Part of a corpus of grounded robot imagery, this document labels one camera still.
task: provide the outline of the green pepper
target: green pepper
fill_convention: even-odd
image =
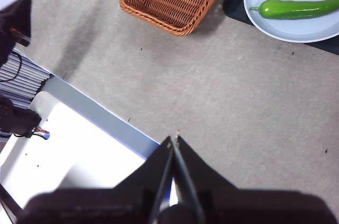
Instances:
[[[259,11],[266,19],[310,19],[339,10],[339,0],[319,2],[267,0],[260,7],[249,9]]]

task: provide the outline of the gray carpet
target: gray carpet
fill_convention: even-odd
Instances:
[[[239,187],[319,195],[339,216],[339,57],[225,17],[174,37],[119,0],[34,0],[23,51],[158,141],[180,130]]]

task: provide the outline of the dark surface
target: dark surface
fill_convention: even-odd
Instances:
[[[9,98],[0,94],[0,128],[2,132],[26,137],[40,123],[40,116],[30,109],[15,107]]]
[[[244,0],[225,0],[224,11],[232,19],[253,25],[246,14]],[[339,36],[324,41],[307,43],[307,45],[339,55]]]
[[[180,175],[181,169],[186,170],[188,176]],[[179,196],[176,207],[159,214],[158,198],[164,196],[164,187],[170,185],[172,177],[183,198]],[[184,196],[182,189],[187,186],[182,184],[185,183],[191,183],[194,195]],[[157,218],[160,223],[175,224],[337,223],[327,205],[316,196],[295,191],[235,188],[182,138],[168,137],[140,168],[114,189],[57,190],[36,196],[20,214],[18,224],[150,224]]]

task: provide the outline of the black object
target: black object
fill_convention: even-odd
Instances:
[[[0,94],[0,130],[30,138],[39,125],[40,116],[30,109],[15,107],[9,98]]]
[[[160,211],[172,178],[179,204]],[[67,189],[31,199],[17,224],[336,224],[318,197],[240,190],[181,138],[170,137],[114,189]]]
[[[244,0],[224,0],[224,12],[232,19],[253,25],[246,14]],[[339,55],[339,36],[306,44]]]
[[[0,66],[18,42],[27,47],[31,40],[32,0],[17,0],[0,11]]]

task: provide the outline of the cable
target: cable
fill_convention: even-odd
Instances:
[[[17,77],[17,76],[19,75],[19,73],[20,73],[21,66],[22,66],[22,57],[21,57],[21,54],[19,54],[19,53],[16,52],[16,51],[12,51],[12,53],[15,54],[15,55],[19,58],[19,61],[20,61],[20,63],[19,63],[19,68],[17,69],[16,75],[15,75],[13,78],[6,79],[6,80],[0,80],[0,83],[15,80],[16,77]]]
[[[16,134],[13,134],[13,135],[15,135],[17,138],[26,137],[25,135],[16,135]],[[33,133],[32,136],[38,136],[40,138],[43,138],[44,140],[48,140],[48,138],[45,138],[43,135],[40,135],[40,134]]]
[[[43,135],[33,133],[32,136],[38,136],[40,138],[43,138],[44,140],[47,140],[48,138],[45,138]]]

